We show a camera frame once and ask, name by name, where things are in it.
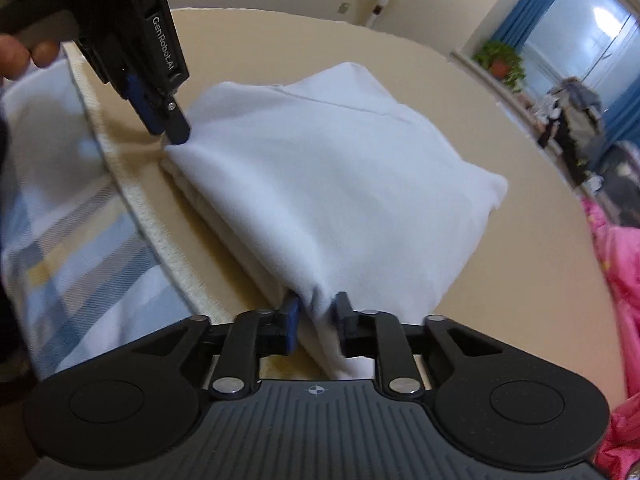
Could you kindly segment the blue curtain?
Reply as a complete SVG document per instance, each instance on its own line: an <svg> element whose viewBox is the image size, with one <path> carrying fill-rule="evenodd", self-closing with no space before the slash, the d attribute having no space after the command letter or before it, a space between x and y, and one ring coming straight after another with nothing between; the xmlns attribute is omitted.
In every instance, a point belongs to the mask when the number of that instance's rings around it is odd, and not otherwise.
<svg viewBox="0 0 640 480"><path fill-rule="evenodd" d="M604 114L605 137L597 151L596 162L616 142L629 141L639 145L640 77L624 91Z"/></svg>
<svg viewBox="0 0 640 480"><path fill-rule="evenodd" d="M555 0L518 0L491 36L491 40L506 44L520 53L526 40L554 2Z"/></svg>

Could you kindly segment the left blue curtain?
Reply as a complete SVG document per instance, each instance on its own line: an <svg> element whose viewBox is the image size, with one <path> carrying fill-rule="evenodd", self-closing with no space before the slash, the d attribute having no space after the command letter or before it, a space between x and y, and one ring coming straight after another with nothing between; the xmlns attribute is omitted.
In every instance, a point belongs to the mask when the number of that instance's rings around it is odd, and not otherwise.
<svg viewBox="0 0 640 480"><path fill-rule="evenodd" d="M506 44L520 53L526 40L554 2L555 0L518 0L491 36L491 40Z"/></svg>

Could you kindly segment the potted green plant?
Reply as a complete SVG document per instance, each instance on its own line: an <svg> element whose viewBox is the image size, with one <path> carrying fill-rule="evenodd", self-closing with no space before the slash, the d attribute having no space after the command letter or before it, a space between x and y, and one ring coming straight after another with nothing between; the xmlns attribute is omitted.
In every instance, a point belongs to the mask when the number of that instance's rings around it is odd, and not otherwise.
<svg viewBox="0 0 640 480"><path fill-rule="evenodd" d="M488 40L474 54L473 60L512 92L522 90L523 60L512 47L498 40Z"/></svg>

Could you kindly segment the pile of dark clothes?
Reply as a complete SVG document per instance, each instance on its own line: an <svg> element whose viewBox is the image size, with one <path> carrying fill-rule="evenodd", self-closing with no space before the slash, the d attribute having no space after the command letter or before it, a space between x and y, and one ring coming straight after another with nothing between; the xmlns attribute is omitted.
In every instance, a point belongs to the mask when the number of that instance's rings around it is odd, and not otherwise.
<svg viewBox="0 0 640 480"><path fill-rule="evenodd" d="M570 180L583 184L592 144L604 136L600 96L578 78L564 78L535 105L534 117L540 129L537 144L543 150L550 140L558 144Z"/></svg>

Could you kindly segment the white long-sleeve shirt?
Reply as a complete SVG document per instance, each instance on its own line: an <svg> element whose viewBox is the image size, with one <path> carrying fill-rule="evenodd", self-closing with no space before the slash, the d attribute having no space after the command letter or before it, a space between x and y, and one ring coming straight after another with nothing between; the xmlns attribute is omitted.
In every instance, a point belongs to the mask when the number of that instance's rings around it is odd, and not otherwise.
<svg viewBox="0 0 640 480"><path fill-rule="evenodd" d="M422 322L508 192L355 63L294 84L223 82L188 117L164 169L269 302L299 296L299 340L334 379L373 374L342 355L334 296Z"/></svg>

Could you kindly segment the striped blue bed sheet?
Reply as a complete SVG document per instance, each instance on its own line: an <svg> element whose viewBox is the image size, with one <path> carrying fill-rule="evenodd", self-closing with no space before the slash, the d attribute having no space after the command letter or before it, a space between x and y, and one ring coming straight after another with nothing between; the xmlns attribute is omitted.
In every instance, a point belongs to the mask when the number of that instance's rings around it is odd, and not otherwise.
<svg viewBox="0 0 640 480"><path fill-rule="evenodd" d="M187 318L107 169L70 63L1 90L1 281L39 378Z"/></svg>

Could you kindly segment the right blue curtain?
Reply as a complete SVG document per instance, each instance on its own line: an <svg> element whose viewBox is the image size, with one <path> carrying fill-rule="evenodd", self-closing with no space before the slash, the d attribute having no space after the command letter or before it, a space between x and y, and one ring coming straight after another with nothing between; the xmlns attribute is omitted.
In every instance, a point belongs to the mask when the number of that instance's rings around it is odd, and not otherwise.
<svg viewBox="0 0 640 480"><path fill-rule="evenodd" d="M624 91L604 114L605 137L597 151L596 162L616 142L629 141L639 145L640 77Z"/></svg>

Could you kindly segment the window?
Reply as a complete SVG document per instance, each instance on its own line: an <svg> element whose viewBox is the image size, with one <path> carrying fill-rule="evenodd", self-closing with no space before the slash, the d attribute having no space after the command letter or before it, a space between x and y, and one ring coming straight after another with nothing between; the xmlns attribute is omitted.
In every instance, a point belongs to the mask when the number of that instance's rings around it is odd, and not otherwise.
<svg viewBox="0 0 640 480"><path fill-rule="evenodd" d="M521 57L530 98L575 77L608 108L639 76L639 21L618 0L555 0Z"/></svg>

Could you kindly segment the pink floral quilt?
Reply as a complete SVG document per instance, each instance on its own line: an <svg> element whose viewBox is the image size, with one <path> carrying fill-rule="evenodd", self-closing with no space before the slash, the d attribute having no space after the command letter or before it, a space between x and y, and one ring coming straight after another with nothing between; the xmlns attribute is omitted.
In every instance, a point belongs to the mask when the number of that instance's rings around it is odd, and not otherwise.
<svg viewBox="0 0 640 480"><path fill-rule="evenodd" d="M627 400L612 411L596 465L610 479L639 477L639 230L618 226L582 200L593 251L608 284L620 336Z"/></svg>

